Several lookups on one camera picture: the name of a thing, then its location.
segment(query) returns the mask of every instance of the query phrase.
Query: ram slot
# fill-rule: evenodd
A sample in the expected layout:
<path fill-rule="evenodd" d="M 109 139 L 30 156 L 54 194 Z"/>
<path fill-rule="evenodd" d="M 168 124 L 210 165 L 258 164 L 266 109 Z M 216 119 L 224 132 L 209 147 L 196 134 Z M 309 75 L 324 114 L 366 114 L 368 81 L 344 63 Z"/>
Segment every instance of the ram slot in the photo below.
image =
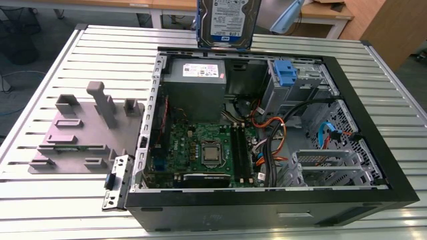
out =
<path fill-rule="evenodd" d="M 238 183 L 250 182 L 250 166 L 248 158 L 245 129 L 240 126 L 230 128 L 230 153 L 233 163 L 233 179 Z"/>

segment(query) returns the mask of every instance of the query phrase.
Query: floor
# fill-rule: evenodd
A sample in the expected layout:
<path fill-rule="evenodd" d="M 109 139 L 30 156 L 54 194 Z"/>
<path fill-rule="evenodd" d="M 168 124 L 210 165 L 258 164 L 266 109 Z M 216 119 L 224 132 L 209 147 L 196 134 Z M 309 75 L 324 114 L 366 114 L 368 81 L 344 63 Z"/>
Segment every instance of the floor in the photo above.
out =
<path fill-rule="evenodd" d="M 6 58 L 0 55 L 0 72 L 2 75 L 16 71 L 40 71 L 46 72 L 61 51 L 61 48 L 69 38 L 77 23 L 92 25 L 138 27 L 138 22 L 150 27 L 149 17 L 132 13 L 116 12 L 93 12 L 65 10 L 65 18 L 58 20 L 52 9 L 37 9 L 36 18 L 41 25 L 41 32 L 32 36 L 32 41 L 40 52 L 36 62 L 26 65 L 13 65 Z M 178 23 L 172 23 L 169 16 L 164 16 L 162 24 L 165 28 L 189 29 L 192 18 L 186 16 L 176 19 Z M 396 75 L 412 93 L 418 104 L 427 110 L 427 63 L 414 62 L 414 58 L 409 57 L 401 68 L 396 71 Z M 14 110 L 21 109 L 42 80 L 44 75 L 36 72 L 16 73 L 3 79 L 14 87 L 14 91 L 9 94 L 0 92 L 0 142 L 1 136 L 5 136 L 20 116 L 20 112 L 3 115 Z"/>

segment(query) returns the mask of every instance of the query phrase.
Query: black case frame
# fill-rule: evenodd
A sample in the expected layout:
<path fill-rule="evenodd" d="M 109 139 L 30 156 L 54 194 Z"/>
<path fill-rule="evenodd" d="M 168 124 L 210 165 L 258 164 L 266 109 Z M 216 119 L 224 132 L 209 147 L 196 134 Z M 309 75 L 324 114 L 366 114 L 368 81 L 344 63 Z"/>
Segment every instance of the black case frame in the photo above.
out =
<path fill-rule="evenodd" d="M 224 52 L 236 53 L 234 51 L 226 50 L 202 50 L 170 47 L 160 47 L 158 50 L 170 52 L 173 56 L 181 55 L 184 58 L 190 56 L 185 54 L 185 52 L 218 54 Z M 378 211 L 397 209 L 418 201 L 414 190 L 400 169 L 397 161 L 372 122 L 365 107 L 358 99 L 358 96 L 352 88 L 334 57 L 256 51 L 246 51 L 241 54 L 244 53 L 253 55 L 260 54 L 270 56 L 290 56 L 296 58 L 314 58 L 321 60 L 333 80 L 334 86 L 338 89 L 340 96 L 354 120 L 358 132 L 365 139 L 366 146 L 382 174 L 382 184 L 388 185 L 388 189 L 314 191 L 276 190 L 264 192 L 129 192 L 126 195 L 125 207 L 145 230 L 210 231 L 222 229 L 341 226 Z M 336 209 L 336 212 L 332 213 L 330 210 L 328 210 L 328 213 L 324 213 L 324 219 L 309 225 L 298 223 L 292 224 L 292 222 L 297 222 L 297 220 L 284 221 L 286 224 L 268 220 L 258 220 L 258 224 L 246 222 L 245 225 L 241 225 L 236 223 L 236 221 L 241 221 L 242 218 L 248 217 L 245 211 L 253 212 L 250 217 L 254 219 L 260 218 L 260 213 L 256 211 L 257 207 L 265 211 L 270 211 L 270 208 L 273 208 L 278 214 L 280 208 L 282 209 L 281 212 L 285 212 L 289 211 L 289 209 L 300 209 L 298 206 L 304 206 L 302 209 L 316 207 L 326 209 L 326 206 L 337 206 L 340 204 L 344 205 L 342 209 Z M 242 208 L 244 216 L 238 214 L 236 216 L 226 215 L 226 212 L 230 211 L 232 207 L 236 206 L 246 206 L 246 209 Z M 193 207 L 196 207 L 198 210 L 196 210 L 194 213 L 190 213 Z M 205 218 L 206 216 L 212 215 L 221 216 L 218 218 L 222 219 L 222 221 L 214 221 L 210 219 L 209 224 L 206 225 Z"/>

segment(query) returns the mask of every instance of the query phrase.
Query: expansion slot bracket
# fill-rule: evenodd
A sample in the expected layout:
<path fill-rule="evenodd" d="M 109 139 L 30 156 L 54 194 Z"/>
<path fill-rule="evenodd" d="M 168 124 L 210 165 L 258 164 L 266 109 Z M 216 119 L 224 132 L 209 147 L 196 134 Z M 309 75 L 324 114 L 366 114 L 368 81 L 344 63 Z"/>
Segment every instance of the expansion slot bracket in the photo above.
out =
<path fill-rule="evenodd" d="M 106 175 L 104 188 L 106 189 L 102 212 L 126 211 L 125 201 L 129 190 L 134 157 L 130 155 L 117 156 L 113 160 L 110 173 Z"/>

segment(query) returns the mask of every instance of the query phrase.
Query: motherboard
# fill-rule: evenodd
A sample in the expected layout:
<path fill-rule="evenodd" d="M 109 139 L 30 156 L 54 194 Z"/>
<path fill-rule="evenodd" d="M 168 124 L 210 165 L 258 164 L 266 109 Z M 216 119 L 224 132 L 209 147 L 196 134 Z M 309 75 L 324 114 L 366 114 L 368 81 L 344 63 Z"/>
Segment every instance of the motherboard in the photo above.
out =
<path fill-rule="evenodd" d="M 249 155 L 256 136 L 252 127 L 173 124 L 166 157 L 152 156 L 152 172 L 146 175 L 150 188 L 181 188 L 184 178 L 194 178 L 197 182 L 197 178 L 212 176 L 218 178 L 218 182 L 225 178 L 229 182 L 226 187 L 256 187 Z"/>

